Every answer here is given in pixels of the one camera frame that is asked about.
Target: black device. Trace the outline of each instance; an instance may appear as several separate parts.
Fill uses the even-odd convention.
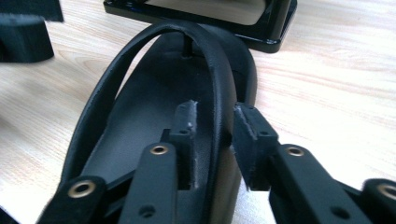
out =
[[[107,13],[139,21],[156,22],[173,19],[217,26],[241,37],[252,49],[275,53],[279,51],[282,40],[288,31],[297,8],[297,0],[262,1],[264,5],[263,13],[252,24],[241,24],[168,7],[157,7],[151,5],[149,0],[106,0],[104,5]],[[219,4],[227,5],[227,1],[221,1]]]
[[[47,21],[64,21],[58,0],[0,0],[0,63],[53,57]]]
[[[255,107],[234,107],[233,148],[242,176],[250,189],[270,190],[277,223],[396,222],[395,182],[370,179],[360,192],[332,179],[307,149],[280,145],[277,138]],[[112,183],[97,176],[70,180],[38,223],[177,223],[182,177],[176,161],[175,145],[160,142],[144,149],[136,172]]]

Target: black plastic frame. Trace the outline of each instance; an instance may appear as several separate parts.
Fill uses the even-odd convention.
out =
[[[263,0],[266,9],[253,25],[222,21],[188,12],[155,7],[134,0],[106,0],[107,13],[154,23],[160,20],[186,20],[229,30],[241,37],[251,49],[267,53],[278,52],[297,8],[297,0]]]

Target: screw hole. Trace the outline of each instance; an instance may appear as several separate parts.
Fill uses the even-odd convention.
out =
[[[154,155],[162,155],[168,152],[168,148],[164,146],[157,146],[150,150],[150,152]]]
[[[396,187],[388,184],[381,184],[378,185],[378,190],[381,192],[384,196],[396,200]]]
[[[96,185],[91,180],[82,180],[74,184],[67,194],[71,198],[82,198],[90,195],[95,188]]]
[[[286,150],[288,151],[289,155],[291,155],[291,156],[299,157],[299,156],[304,155],[304,152],[297,147],[289,147]]]
[[[145,205],[140,207],[139,209],[139,216],[143,218],[150,218],[154,216],[155,214],[155,208],[152,205]]]
[[[332,211],[332,213],[335,216],[340,217],[342,219],[349,219],[349,217],[350,217],[350,215],[347,212],[347,210],[345,210],[342,207],[335,206],[335,207],[331,207],[330,210]]]

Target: wooden table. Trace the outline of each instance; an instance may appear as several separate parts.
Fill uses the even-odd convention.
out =
[[[280,52],[251,51],[256,106],[280,141],[308,148],[335,179],[358,189],[367,178],[396,180],[394,7],[299,0]],[[65,23],[48,23],[54,59],[0,64],[0,206],[21,223],[34,223],[54,193],[96,82],[148,26],[106,14],[101,0],[62,1],[62,8]],[[233,223],[273,223],[267,196],[242,186]]]

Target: brass insert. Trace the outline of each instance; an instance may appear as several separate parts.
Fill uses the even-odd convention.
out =
[[[291,156],[299,157],[299,156],[304,155],[304,152],[297,147],[288,147],[286,150],[288,151],[289,155],[291,155]]]
[[[162,155],[168,152],[168,148],[165,146],[156,146],[150,150],[151,154]]]
[[[396,187],[388,184],[380,184],[376,187],[379,192],[381,192],[384,196],[396,200]]]
[[[73,185],[67,192],[70,198],[82,198],[90,195],[96,188],[95,183],[91,180],[81,180]]]

